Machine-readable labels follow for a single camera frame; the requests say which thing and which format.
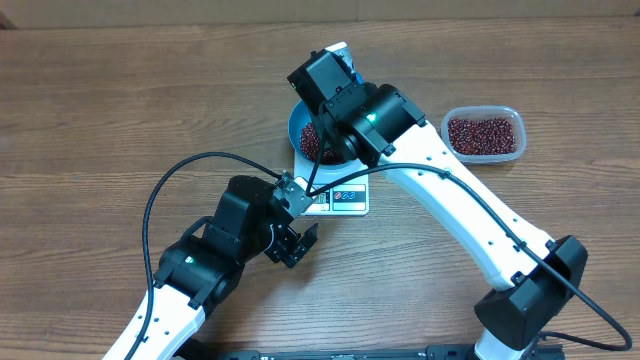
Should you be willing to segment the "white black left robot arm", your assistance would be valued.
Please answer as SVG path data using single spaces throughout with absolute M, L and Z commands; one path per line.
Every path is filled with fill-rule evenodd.
M 317 241 L 291 224 L 311 205 L 307 183 L 285 173 L 275 183 L 234 176 L 216 212 L 192 224 L 162 254 L 153 293 L 105 357 L 117 359 L 213 359 L 194 339 L 213 310 L 238 286 L 245 265 L 260 253 L 294 267 Z

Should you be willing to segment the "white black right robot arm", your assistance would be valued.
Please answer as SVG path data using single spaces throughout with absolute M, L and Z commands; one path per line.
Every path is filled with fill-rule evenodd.
M 474 307 L 484 330 L 477 359 L 521 359 L 571 298 L 588 257 L 573 236 L 552 239 L 520 218 L 446 147 L 396 87 L 358 79 L 341 57 L 312 53 L 288 76 L 313 125 L 343 158 L 412 195 L 463 246 L 491 291 Z

